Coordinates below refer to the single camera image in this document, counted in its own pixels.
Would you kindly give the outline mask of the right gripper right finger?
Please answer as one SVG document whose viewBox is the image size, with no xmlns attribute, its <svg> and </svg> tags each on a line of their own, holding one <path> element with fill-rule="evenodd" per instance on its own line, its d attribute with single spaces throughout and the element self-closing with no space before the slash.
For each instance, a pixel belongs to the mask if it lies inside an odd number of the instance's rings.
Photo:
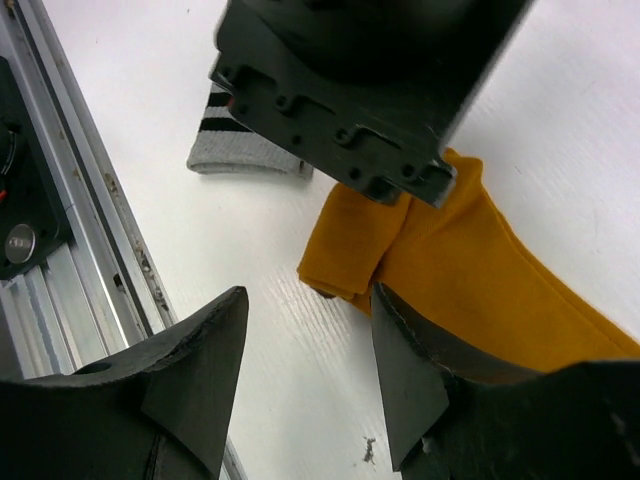
<svg viewBox="0 0 640 480">
<path fill-rule="evenodd" d="M 639 365 L 542 373 L 427 320 L 383 284 L 372 340 L 391 463 L 405 479 L 635 479 Z"/>
</svg>

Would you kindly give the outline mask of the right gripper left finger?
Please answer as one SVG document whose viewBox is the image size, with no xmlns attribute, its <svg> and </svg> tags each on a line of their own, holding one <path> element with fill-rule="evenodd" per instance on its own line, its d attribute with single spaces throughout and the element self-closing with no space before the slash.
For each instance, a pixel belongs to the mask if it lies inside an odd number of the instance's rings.
<svg viewBox="0 0 640 480">
<path fill-rule="evenodd" d="M 70 375 L 1 385 L 5 479 L 216 479 L 245 346 L 235 286 Z"/>
</svg>

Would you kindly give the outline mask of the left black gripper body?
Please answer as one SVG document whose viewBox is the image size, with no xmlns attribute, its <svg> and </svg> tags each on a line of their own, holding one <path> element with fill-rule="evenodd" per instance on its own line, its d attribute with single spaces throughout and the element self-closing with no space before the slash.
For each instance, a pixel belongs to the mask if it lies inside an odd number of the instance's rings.
<svg viewBox="0 0 640 480">
<path fill-rule="evenodd" d="M 442 205 L 444 150 L 530 9 L 496 1 L 231 1 L 212 80 L 232 117 L 384 204 Z"/>
</svg>

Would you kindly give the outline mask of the mustard yellow sock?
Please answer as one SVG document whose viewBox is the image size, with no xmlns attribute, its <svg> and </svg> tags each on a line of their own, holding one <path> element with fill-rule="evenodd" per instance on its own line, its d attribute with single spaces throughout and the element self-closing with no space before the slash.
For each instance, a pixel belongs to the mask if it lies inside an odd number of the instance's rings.
<svg viewBox="0 0 640 480">
<path fill-rule="evenodd" d="M 517 238 L 483 186 L 481 160 L 454 150 L 445 157 L 458 178 L 441 208 L 406 194 L 385 206 L 335 185 L 300 261 L 301 281 L 362 312 L 383 283 L 466 342 L 539 371 L 637 358 L 638 343 Z"/>
</svg>

